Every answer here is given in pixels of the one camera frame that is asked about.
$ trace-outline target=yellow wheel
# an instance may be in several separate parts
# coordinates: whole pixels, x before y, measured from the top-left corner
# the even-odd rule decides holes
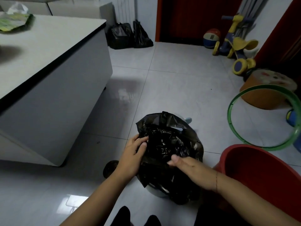
[[[232,71],[236,75],[241,75],[247,69],[247,66],[245,59],[237,59],[232,66]]]
[[[215,43],[215,46],[214,46],[212,55],[217,55],[218,49],[219,49],[219,41],[217,41],[217,42]]]
[[[256,66],[255,59],[248,58],[248,59],[246,59],[246,63],[248,65],[248,69],[253,68],[253,67]]]
[[[234,49],[231,48],[230,51],[229,51],[229,54],[227,55],[227,58],[228,58],[228,59],[231,59],[232,56],[233,56],[233,53],[234,53]]]

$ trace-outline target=basketball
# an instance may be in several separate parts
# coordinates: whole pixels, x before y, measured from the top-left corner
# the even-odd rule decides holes
[[[210,29],[203,36],[204,47],[214,48],[215,43],[219,41],[221,32],[218,29]]]

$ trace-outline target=person's left hand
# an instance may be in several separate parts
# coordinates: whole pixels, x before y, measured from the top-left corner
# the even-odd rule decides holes
[[[115,170],[126,181],[130,181],[138,173],[142,156],[146,150],[148,137],[138,139],[138,136],[139,134],[129,139]]]

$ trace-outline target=toy handlebar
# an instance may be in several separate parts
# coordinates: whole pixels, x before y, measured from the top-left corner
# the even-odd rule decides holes
[[[233,16],[222,16],[222,20],[233,20],[233,18],[234,18]],[[254,18],[248,18],[248,17],[243,18],[243,22],[250,23],[254,21],[255,21]]]

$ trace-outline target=red bucket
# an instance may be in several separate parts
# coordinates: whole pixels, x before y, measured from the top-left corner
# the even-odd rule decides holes
[[[301,222],[301,176],[276,156],[258,147],[236,144],[224,150],[214,169]]]

